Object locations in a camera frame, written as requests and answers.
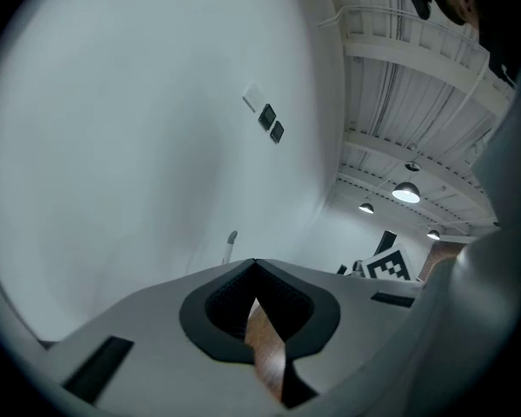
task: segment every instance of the ceiling light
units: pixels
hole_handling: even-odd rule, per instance
[[[417,189],[417,186],[410,181],[412,173],[417,173],[420,171],[420,165],[418,165],[416,162],[407,162],[406,169],[411,172],[409,175],[409,180],[399,183],[393,190],[392,195],[394,195],[394,197],[398,198],[400,201],[415,204],[420,201],[420,193],[419,189]]]
[[[440,233],[437,232],[436,230],[431,230],[430,232],[428,232],[426,234],[426,236],[428,236],[429,238],[431,238],[435,241],[440,241]]]
[[[364,204],[361,204],[359,209],[363,210],[364,212],[370,213],[371,215],[374,213],[373,205],[369,204],[368,202],[365,202]]]
[[[400,201],[409,202],[411,204],[420,201],[419,189],[417,189],[417,186],[411,182],[402,182],[398,184],[393,190],[392,195]]]

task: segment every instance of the black rubber pad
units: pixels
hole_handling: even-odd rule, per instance
[[[371,300],[392,304],[393,306],[401,306],[402,308],[410,308],[415,301],[414,298],[410,298],[409,296],[385,294],[383,292],[377,292],[373,295]]]
[[[121,366],[133,344],[123,338],[109,337],[63,387],[81,400],[93,404]]]

